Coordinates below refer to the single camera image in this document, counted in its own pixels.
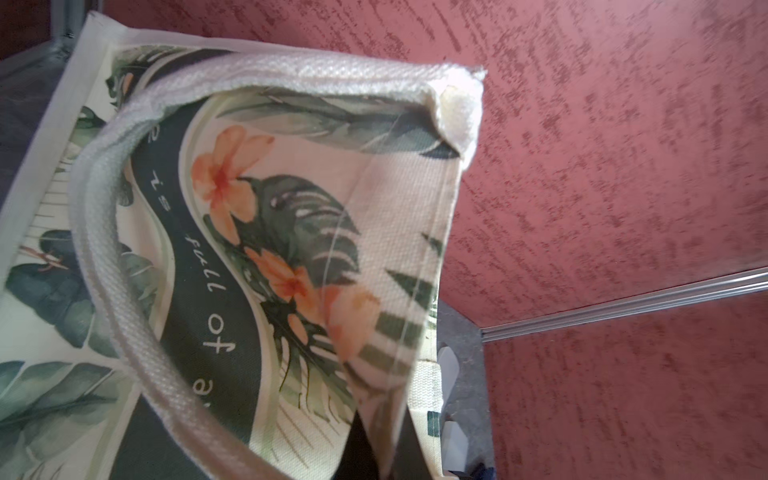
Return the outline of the left aluminium corner post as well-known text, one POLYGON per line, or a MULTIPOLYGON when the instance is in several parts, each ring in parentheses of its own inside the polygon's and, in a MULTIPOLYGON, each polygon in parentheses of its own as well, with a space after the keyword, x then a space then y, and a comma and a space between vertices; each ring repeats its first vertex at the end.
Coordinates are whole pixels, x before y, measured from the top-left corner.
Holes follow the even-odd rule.
POLYGON ((90 12, 102 12, 104 0, 51 0, 50 33, 55 54, 67 59, 90 12))

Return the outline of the frosted translucent pencil case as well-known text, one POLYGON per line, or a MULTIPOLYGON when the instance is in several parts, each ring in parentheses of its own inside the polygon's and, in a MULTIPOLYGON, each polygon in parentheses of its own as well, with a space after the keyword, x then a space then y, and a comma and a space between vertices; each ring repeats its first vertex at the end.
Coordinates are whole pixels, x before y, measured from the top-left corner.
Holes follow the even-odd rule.
POLYGON ((445 473, 463 473, 467 466, 469 440, 460 425, 446 421, 441 431, 442 468, 445 473))

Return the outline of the aluminium corner post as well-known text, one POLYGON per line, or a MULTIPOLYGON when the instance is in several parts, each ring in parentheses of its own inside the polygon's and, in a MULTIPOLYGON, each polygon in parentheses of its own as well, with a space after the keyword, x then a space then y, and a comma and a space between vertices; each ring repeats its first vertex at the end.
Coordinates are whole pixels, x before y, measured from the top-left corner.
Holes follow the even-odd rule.
POLYGON ((102 12, 104 0, 51 0, 50 33, 55 54, 67 59, 90 12, 102 12))
POLYGON ((695 305, 767 290, 767 268, 702 280, 593 306, 481 328, 483 343, 695 305))

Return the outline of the blue black stapler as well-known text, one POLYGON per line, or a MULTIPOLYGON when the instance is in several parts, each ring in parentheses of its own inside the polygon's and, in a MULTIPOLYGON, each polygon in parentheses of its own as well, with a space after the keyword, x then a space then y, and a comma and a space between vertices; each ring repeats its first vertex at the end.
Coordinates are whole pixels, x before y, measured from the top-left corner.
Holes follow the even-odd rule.
POLYGON ((484 463, 478 463, 467 475, 463 476, 464 480, 495 480, 496 470, 494 467, 489 467, 484 463))

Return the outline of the cream canvas tote bag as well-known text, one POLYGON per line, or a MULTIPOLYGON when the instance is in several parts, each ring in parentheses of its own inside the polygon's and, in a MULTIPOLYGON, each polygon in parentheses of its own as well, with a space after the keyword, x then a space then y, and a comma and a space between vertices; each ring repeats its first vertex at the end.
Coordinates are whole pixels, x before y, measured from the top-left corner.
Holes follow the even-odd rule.
POLYGON ((88 15, 1 210, 5 479, 452 479, 478 68, 88 15))

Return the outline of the right aluminium corner post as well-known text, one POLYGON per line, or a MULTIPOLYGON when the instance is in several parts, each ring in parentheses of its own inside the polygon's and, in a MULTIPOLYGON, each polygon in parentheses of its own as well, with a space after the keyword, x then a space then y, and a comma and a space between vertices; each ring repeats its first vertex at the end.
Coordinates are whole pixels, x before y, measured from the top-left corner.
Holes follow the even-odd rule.
POLYGON ((593 306, 481 328, 483 343, 695 305, 767 290, 767 268, 702 280, 593 306))

